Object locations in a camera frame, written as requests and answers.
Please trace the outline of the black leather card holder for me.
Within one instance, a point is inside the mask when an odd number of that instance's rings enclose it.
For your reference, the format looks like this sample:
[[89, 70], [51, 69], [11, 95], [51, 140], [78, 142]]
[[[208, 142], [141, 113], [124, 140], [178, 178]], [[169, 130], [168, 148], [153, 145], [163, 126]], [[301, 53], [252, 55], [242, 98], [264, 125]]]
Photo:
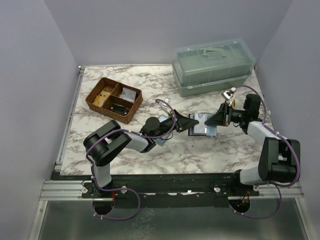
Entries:
[[188, 136], [215, 137], [217, 135], [217, 126], [205, 124], [205, 121], [210, 119], [212, 116], [213, 114], [204, 112], [189, 114], [189, 118], [197, 120], [199, 123], [188, 129]]

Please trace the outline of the white VIP card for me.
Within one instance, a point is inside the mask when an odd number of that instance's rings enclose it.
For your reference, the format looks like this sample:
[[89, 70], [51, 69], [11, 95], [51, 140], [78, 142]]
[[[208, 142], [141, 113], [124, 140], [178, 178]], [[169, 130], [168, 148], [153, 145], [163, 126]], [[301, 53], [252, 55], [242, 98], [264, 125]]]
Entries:
[[119, 97], [123, 100], [134, 103], [136, 100], [136, 94], [137, 93], [134, 90], [123, 87]]

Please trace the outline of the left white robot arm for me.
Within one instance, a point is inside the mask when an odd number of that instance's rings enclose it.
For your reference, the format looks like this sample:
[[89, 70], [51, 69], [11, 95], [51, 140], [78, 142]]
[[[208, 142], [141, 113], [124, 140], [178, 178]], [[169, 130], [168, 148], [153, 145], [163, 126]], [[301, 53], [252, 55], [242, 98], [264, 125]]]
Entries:
[[163, 121], [149, 117], [140, 132], [122, 129], [117, 121], [109, 121], [83, 141], [86, 158], [91, 162], [93, 191], [101, 198], [110, 194], [110, 163], [123, 149], [147, 153], [156, 146], [156, 139], [163, 139], [172, 131], [183, 132], [197, 124], [198, 120], [185, 117], [176, 110]]

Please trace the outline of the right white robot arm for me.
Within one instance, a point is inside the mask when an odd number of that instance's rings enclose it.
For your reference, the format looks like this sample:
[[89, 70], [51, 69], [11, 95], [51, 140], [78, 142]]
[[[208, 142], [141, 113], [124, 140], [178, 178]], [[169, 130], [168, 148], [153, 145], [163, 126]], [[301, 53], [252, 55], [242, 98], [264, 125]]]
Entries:
[[248, 190], [248, 185], [276, 183], [289, 186], [300, 177], [300, 143], [287, 139], [274, 132], [259, 118], [262, 99], [256, 94], [247, 94], [243, 109], [237, 110], [224, 102], [218, 111], [204, 124], [224, 126], [235, 123], [243, 132], [262, 145], [258, 165], [239, 171], [239, 178], [230, 183], [230, 191], [241, 196]]

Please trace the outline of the gold cards in basket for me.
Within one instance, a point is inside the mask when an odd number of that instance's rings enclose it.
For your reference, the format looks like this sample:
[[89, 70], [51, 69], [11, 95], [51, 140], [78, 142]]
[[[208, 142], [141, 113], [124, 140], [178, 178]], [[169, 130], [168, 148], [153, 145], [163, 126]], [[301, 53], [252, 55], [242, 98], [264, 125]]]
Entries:
[[109, 98], [110, 94], [110, 92], [101, 91], [100, 94], [95, 97], [93, 104], [101, 108]]

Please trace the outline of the green plastic storage box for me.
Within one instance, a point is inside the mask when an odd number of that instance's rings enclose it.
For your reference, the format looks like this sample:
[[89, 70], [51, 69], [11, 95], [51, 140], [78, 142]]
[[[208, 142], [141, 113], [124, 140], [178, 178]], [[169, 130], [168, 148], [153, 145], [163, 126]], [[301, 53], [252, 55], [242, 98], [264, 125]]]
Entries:
[[179, 95], [188, 97], [242, 85], [255, 63], [238, 38], [177, 48], [171, 65]]

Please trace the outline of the black item in basket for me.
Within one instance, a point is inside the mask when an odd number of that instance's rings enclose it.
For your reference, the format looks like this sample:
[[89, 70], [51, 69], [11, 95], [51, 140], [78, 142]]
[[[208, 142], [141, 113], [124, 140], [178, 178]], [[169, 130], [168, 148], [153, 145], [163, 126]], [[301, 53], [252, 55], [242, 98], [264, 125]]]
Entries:
[[119, 104], [112, 104], [110, 110], [121, 116], [126, 116], [129, 112], [125, 106]]

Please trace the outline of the brown woven divided basket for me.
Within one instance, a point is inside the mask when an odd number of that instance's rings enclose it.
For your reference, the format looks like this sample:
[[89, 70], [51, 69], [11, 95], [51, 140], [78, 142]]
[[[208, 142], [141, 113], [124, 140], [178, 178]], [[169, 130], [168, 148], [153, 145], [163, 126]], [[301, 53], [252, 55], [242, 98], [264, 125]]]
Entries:
[[[120, 98], [123, 88], [128, 88], [136, 92], [136, 97], [134, 102], [129, 102]], [[110, 92], [110, 96], [104, 103], [102, 107], [95, 106], [93, 104], [97, 95], [101, 93], [101, 91]], [[135, 113], [139, 109], [141, 103], [143, 101], [142, 91], [138, 88], [126, 85], [119, 81], [112, 80], [107, 77], [102, 77], [94, 88], [91, 90], [89, 95], [85, 98], [85, 102], [88, 105], [89, 109], [104, 116], [107, 116], [111, 119], [120, 121], [125, 124], [129, 124], [133, 119]], [[129, 112], [126, 116], [118, 115], [110, 110], [112, 104], [122, 105], [126, 107]]]

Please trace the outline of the yellow handled pliers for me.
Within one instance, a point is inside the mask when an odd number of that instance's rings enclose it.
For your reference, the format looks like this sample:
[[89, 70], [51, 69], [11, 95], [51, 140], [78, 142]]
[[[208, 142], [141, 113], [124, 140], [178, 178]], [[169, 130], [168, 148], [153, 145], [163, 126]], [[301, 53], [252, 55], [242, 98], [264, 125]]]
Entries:
[[232, 106], [232, 108], [234, 108], [235, 105], [236, 105], [236, 101], [235, 101], [235, 98], [233, 98], [232, 101], [231, 101], [231, 106]]

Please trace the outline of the black metal base rail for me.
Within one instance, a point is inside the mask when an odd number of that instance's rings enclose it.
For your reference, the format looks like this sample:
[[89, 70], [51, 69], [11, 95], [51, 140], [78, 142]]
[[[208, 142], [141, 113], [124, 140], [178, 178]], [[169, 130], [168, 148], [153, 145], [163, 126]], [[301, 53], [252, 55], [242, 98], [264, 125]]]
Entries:
[[48, 190], [59, 201], [92, 202], [99, 210], [141, 208], [227, 208], [231, 200], [259, 196], [253, 187], [243, 185], [236, 173], [135, 174], [113, 175], [108, 189], [99, 190], [88, 175], [51, 175]]

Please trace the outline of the aluminium frame rail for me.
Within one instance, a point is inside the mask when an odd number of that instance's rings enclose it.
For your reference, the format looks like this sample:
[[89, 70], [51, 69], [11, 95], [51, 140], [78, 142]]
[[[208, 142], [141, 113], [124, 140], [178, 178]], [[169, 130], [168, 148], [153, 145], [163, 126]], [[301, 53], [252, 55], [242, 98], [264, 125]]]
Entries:
[[60, 172], [61, 168], [62, 168], [63, 159], [64, 159], [64, 155], [65, 155], [65, 150], [66, 150], [66, 143], [68, 142], [70, 129], [71, 129], [72, 121], [73, 121], [73, 115], [75, 112], [75, 107], [77, 104], [77, 99], [79, 96], [79, 91], [81, 88], [81, 83], [83, 80], [85, 69], [86, 69], [85, 66], [79, 66], [79, 73], [78, 73], [78, 78], [77, 78], [77, 82], [76, 82], [76, 86], [75, 86], [75, 91], [74, 91], [74, 94], [72, 97], [72, 101], [71, 101], [69, 113], [67, 116], [67, 121], [66, 121], [66, 125], [64, 128], [64, 132], [63, 132], [61, 144], [59, 147], [58, 155], [57, 155], [57, 158], [56, 158], [55, 164], [54, 164], [54, 171], [55, 172]]

